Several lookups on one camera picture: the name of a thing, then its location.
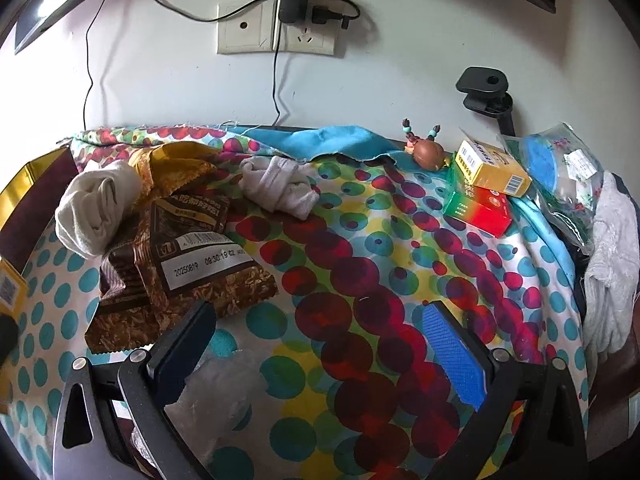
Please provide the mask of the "black clamp mount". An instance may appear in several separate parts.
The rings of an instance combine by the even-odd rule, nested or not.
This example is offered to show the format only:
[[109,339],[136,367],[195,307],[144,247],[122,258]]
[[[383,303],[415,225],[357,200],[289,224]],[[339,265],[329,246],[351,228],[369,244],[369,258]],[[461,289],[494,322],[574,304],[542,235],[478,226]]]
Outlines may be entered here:
[[467,110],[495,119],[503,136],[515,136],[513,99],[505,73],[495,68],[470,66],[456,82],[456,89],[465,95],[463,106]]

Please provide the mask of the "golden yellow snack packet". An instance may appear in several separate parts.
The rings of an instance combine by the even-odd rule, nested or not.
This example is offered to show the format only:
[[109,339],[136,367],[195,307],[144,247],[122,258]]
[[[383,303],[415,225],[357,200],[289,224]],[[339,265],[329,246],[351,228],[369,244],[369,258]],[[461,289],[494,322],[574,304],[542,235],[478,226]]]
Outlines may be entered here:
[[171,195],[200,177],[216,170],[218,148],[186,141],[140,148],[132,153],[128,164],[141,179],[137,205]]

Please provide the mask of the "black power adapter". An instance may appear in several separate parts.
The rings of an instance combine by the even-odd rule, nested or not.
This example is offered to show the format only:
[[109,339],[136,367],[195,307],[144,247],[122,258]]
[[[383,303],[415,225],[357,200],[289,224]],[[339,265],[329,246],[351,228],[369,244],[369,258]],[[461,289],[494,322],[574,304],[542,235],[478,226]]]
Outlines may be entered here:
[[345,14],[331,10],[322,4],[309,5],[310,0],[279,0],[278,20],[285,25],[303,24],[310,18],[311,24],[326,25],[329,22],[339,22],[341,29],[348,29],[352,21],[360,19],[360,7],[352,0],[328,0],[346,4],[354,10],[353,14]]

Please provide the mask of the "colourful polka dot tablecloth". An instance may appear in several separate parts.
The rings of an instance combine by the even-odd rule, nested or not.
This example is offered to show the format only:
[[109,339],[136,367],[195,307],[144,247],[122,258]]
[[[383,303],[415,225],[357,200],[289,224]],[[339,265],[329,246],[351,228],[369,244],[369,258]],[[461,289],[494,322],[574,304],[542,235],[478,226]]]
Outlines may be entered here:
[[[103,168],[140,148],[186,141],[218,148],[216,170],[171,195],[228,197],[224,232],[278,288],[217,318],[205,348],[257,352],[267,382],[204,466],[209,479],[431,479],[474,413],[424,335],[422,314],[434,301],[490,350],[528,364],[562,359],[585,432],[587,367],[573,283],[526,218],[514,214],[506,235],[493,237],[444,215],[452,185],[443,172],[405,170],[386,156],[305,162],[217,129],[94,130],[67,146],[81,174],[94,162]],[[243,195],[240,162],[253,156],[311,166],[319,199],[306,220]],[[55,479],[55,425],[74,359],[122,362],[156,342],[89,350],[103,255],[85,259],[65,248],[53,215],[17,271],[27,292],[17,345],[2,365],[1,433],[40,479]],[[491,479],[523,414],[515,402],[477,478]]]

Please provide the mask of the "grey white sock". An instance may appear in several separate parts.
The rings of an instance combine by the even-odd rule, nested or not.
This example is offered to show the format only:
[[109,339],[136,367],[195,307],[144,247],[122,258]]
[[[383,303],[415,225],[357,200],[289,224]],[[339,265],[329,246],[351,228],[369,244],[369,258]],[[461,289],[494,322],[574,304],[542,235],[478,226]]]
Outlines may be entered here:
[[311,187],[311,166],[281,156],[253,156],[240,162],[243,195],[269,212],[281,211],[306,220],[318,203]]

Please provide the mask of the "brown beaded bug toy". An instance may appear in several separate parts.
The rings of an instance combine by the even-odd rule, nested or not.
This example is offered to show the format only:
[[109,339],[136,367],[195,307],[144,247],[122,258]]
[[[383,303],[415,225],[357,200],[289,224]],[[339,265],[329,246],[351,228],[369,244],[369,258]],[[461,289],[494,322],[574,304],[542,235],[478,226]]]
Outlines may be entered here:
[[408,118],[405,118],[401,125],[406,136],[405,151],[421,168],[427,171],[439,171],[449,167],[450,156],[436,141],[442,128],[441,125],[434,125],[425,138],[421,138],[413,132]]

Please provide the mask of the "red green medicine box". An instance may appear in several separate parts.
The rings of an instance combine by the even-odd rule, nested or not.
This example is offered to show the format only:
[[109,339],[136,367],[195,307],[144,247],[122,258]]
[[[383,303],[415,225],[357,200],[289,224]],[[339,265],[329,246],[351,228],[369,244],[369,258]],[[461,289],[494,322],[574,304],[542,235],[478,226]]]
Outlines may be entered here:
[[475,226],[493,237],[502,237],[512,223],[505,195],[455,180],[444,215]]

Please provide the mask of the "white sock pair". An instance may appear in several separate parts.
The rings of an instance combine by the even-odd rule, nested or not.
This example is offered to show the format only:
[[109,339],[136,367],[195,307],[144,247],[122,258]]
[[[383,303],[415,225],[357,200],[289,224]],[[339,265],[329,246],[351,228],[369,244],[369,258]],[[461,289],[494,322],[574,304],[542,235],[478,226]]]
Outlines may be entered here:
[[142,180],[124,160],[90,169],[73,178],[55,209],[55,234],[82,258],[103,255],[122,218],[142,191]]

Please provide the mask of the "grey cloth garment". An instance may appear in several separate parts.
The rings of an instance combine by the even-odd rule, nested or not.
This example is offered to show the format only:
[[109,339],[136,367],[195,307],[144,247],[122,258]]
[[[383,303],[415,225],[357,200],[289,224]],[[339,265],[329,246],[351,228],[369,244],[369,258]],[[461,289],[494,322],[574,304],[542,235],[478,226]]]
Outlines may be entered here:
[[620,351],[631,331],[639,283],[639,235],[636,208],[605,171],[592,224],[593,251],[585,272],[587,311],[582,329],[588,377]]

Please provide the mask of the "clear bag with blue item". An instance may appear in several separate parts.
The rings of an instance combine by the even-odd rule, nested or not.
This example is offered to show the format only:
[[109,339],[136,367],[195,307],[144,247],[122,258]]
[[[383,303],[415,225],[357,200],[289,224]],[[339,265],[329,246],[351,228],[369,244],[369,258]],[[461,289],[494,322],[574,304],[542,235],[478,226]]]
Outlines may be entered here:
[[590,255],[603,184],[597,157],[565,122],[529,136],[504,136],[502,143],[532,178],[526,196],[570,244]]

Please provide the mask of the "blue cloth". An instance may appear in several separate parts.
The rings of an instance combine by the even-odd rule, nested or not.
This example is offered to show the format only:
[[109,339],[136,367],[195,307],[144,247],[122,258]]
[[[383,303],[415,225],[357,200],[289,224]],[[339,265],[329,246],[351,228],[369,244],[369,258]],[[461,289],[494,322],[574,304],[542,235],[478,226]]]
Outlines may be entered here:
[[386,156],[399,168],[416,169],[416,163],[400,144],[359,126],[295,131],[234,126],[227,127],[227,130],[305,162],[329,155],[344,155],[358,162],[370,162]]

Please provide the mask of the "brown labelled snack packet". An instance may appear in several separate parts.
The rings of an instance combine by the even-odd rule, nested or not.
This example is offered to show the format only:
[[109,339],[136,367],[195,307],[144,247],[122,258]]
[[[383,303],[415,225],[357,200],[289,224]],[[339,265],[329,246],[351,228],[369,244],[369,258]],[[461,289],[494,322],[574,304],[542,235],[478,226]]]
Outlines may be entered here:
[[277,283],[226,229],[223,195],[174,194],[120,225],[100,264],[100,300],[85,332],[94,354],[157,341],[204,300],[225,318],[273,297]]

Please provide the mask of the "clear plastic bag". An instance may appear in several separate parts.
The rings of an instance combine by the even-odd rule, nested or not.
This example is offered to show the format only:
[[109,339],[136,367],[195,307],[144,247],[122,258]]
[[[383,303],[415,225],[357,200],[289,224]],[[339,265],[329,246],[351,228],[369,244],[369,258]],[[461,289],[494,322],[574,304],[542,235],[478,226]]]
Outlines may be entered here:
[[260,374],[260,355],[234,350],[217,356],[206,349],[186,378],[178,400],[164,407],[171,426],[205,467],[250,411],[250,404],[267,388]]

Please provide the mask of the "white wall socket plate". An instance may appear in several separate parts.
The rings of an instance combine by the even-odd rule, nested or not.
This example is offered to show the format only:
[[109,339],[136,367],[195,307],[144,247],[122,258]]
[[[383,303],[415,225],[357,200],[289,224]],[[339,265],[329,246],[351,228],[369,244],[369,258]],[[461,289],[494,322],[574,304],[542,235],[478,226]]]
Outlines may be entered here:
[[281,24],[279,0],[268,0],[217,23],[216,53],[222,55],[280,51],[333,56],[340,26],[305,22]]

